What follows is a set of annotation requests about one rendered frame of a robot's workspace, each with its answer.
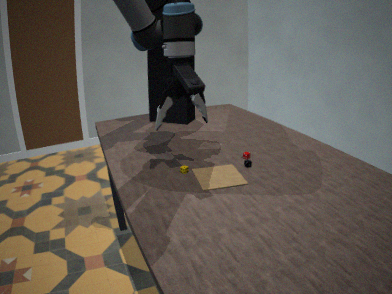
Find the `black die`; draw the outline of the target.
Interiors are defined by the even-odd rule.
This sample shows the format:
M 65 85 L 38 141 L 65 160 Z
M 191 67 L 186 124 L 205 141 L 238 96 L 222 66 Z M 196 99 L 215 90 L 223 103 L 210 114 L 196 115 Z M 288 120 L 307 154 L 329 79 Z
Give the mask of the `black die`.
M 245 161 L 244 161 L 244 166 L 245 166 L 246 168 L 251 167 L 251 166 L 252 166 L 252 162 L 251 162 L 250 160 L 245 160 Z

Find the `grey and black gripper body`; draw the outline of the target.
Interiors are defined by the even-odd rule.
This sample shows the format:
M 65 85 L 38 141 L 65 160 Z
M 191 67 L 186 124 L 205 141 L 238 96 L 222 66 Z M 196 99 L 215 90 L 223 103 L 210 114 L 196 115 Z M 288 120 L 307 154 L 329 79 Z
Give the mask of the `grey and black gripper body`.
M 168 62 L 168 61 L 176 61 L 177 63 Z M 185 62 L 178 62 L 178 61 L 185 61 Z M 180 97 L 189 98 L 189 96 L 193 94 L 188 94 L 185 89 L 183 88 L 181 82 L 177 78 L 177 76 L 173 72 L 173 65 L 174 64 L 182 64 L 186 62 L 192 61 L 192 57 L 184 57 L 184 58 L 167 58 L 167 62 L 169 63 L 169 76 L 168 78 L 163 77 L 163 90 L 168 87 L 168 84 L 172 86 L 171 92 L 172 97 L 175 96 L 176 99 L 180 99 Z M 174 79 L 174 80 L 173 80 Z M 166 86 L 164 86 L 164 82 Z

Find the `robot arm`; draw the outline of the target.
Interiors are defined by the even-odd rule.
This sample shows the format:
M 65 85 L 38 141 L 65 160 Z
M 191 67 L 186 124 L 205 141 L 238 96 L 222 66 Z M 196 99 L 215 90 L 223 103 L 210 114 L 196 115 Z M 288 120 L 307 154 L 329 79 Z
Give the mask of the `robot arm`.
M 177 0 L 113 1 L 130 26 L 131 40 L 139 51 L 151 50 L 163 45 L 164 41 L 165 57 L 195 55 L 195 36 L 201 32 L 203 22 L 195 13 L 193 3 L 178 3 Z M 174 64 L 173 72 L 188 94 L 204 92 L 205 84 L 189 63 Z

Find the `tan mat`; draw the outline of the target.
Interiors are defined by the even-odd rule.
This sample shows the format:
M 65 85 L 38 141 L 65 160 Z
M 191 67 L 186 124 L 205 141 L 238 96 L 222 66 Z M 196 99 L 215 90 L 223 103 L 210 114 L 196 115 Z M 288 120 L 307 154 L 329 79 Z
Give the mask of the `tan mat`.
M 203 191 L 248 185 L 248 182 L 230 165 L 192 169 Z

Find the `yellow die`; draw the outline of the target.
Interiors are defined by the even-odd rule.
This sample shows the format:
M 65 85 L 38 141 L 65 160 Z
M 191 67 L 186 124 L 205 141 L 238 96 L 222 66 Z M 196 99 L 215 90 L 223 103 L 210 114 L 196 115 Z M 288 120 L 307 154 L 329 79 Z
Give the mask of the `yellow die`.
M 182 167 L 180 167 L 180 172 L 183 173 L 183 174 L 188 173 L 189 172 L 189 167 L 183 165 Z

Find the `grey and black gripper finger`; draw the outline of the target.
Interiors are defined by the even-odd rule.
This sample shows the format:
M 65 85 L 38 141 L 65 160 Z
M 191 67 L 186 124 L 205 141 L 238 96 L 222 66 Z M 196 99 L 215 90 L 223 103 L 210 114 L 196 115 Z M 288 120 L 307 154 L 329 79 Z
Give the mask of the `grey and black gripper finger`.
M 162 120 L 166 116 L 166 111 L 172 106 L 172 92 L 171 85 L 162 92 L 160 105 L 157 108 L 157 118 L 155 124 L 155 130 L 157 131 L 159 127 L 162 125 Z
M 205 98 L 204 98 L 204 94 L 202 93 L 196 93 L 190 96 L 192 101 L 194 101 L 195 107 L 197 107 L 199 109 L 199 111 L 202 113 L 202 118 L 204 119 L 204 121 L 206 123 L 208 123 L 208 117 L 207 117 L 207 111 L 206 111 L 206 104 L 205 104 Z

